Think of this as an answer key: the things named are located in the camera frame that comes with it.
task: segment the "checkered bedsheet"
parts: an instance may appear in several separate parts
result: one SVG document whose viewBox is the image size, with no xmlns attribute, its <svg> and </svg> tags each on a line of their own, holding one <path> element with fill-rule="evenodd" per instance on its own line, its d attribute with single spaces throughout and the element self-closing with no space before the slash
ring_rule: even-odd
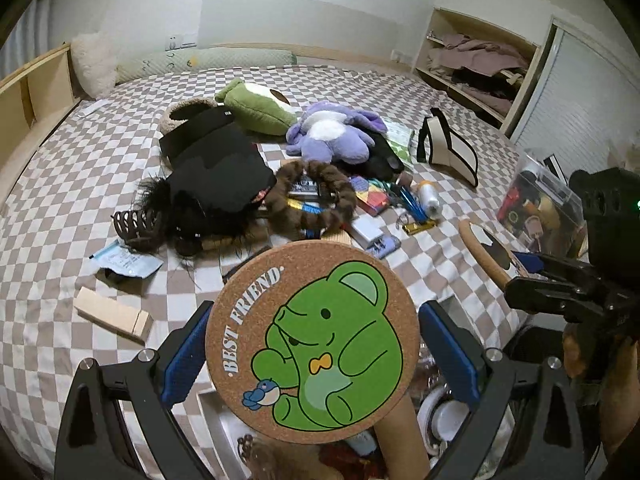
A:
<svg viewBox="0 0 640 480">
<path fill-rule="evenodd" d="M 495 221 L 516 164 L 516 152 L 498 131 L 453 102 L 444 92 L 399 75 L 357 73 L 327 66 L 233 69 L 153 76 L 118 86 L 110 104 L 87 117 L 84 102 L 44 142 L 20 177 L 0 219 L 0 423 L 20 453 L 52 471 L 56 439 L 72 376 L 81 359 L 101 364 L 132 359 L 140 346 L 79 317 L 72 298 L 82 286 L 144 308 L 154 318 L 147 345 L 157 348 L 202 300 L 214 300 L 222 274 L 256 247 L 210 253 L 186 266 L 173 252 L 161 253 L 161 269 L 144 282 L 114 288 L 88 257 L 116 236 L 111 214 L 132 202 L 141 178 L 161 171 L 158 122 L 171 103 L 212 96 L 235 77 L 279 89 L 296 110 L 329 99 L 368 108 L 419 128 L 431 107 L 478 152 L 479 186 L 471 190 L 448 174 L 417 165 L 416 179 L 438 183 L 446 202 L 445 221 L 408 237 L 396 227 L 401 211 L 376 218 L 402 240 L 386 262 L 406 285 L 415 304 L 455 293 L 486 346 L 503 346 L 525 319 L 510 310 L 458 235 L 458 219 L 488 225 L 503 242 L 512 238 Z M 260 144 L 276 169 L 283 146 Z M 274 245 L 286 243 L 271 237 Z M 196 392 L 210 387 L 200 373 L 175 418 L 205 463 L 215 462 L 212 442 Z M 161 478 L 131 406 L 125 417 L 148 474 Z"/>
</svg>

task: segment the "plastic storage container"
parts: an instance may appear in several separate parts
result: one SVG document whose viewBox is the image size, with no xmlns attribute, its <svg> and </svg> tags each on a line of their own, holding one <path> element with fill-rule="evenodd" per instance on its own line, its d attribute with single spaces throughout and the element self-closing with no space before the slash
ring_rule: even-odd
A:
<svg viewBox="0 0 640 480">
<path fill-rule="evenodd" d="M 526 154 L 496 217 L 529 250 L 552 256 L 576 257 L 586 234 L 580 197 Z"/>
</svg>

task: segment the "cartoon bear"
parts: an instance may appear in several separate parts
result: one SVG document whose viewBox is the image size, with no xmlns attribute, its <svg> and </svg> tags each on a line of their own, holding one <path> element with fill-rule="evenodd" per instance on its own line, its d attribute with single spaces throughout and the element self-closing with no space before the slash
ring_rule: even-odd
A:
<svg viewBox="0 0 640 480">
<path fill-rule="evenodd" d="M 400 341 L 384 315 L 388 291 L 378 270 L 346 262 L 297 291 L 273 317 L 266 347 L 252 359 L 258 387 L 249 409 L 272 406 L 277 424 L 327 431 L 375 412 L 402 373 Z M 297 396 L 282 393 L 297 388 Z"/>
</svg>

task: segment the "white door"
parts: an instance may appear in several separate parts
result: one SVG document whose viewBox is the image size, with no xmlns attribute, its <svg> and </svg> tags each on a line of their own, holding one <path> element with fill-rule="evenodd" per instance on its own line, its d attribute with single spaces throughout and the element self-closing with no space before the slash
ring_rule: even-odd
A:
<svg viewBox="0 0 640 480">
<path fill-rule="evenodd" d="M 511 140 L 556 154 L 564 173 L 607 167 L 607 140 L 640 130 L 640 90 L 607 59 L 558 28 Z"/>
</svg>

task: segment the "purple stuffed bunny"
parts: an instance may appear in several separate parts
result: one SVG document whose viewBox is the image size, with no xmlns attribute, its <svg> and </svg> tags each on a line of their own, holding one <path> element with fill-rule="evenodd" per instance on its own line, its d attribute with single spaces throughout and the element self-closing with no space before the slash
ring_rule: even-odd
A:
<svg viewBox="0 0 640 480">
<path fill-rule="evenodd" d="M 361 164 L 369 159 L 374 141 L 363 130 L 386 133 L 386 124 L 374 112 L 352 110 L 331 101 L 307 107 L 287 132 L 287 155 L 302 155 L 303 160 L 331 162 L 343 160 Z"/>
</svg>

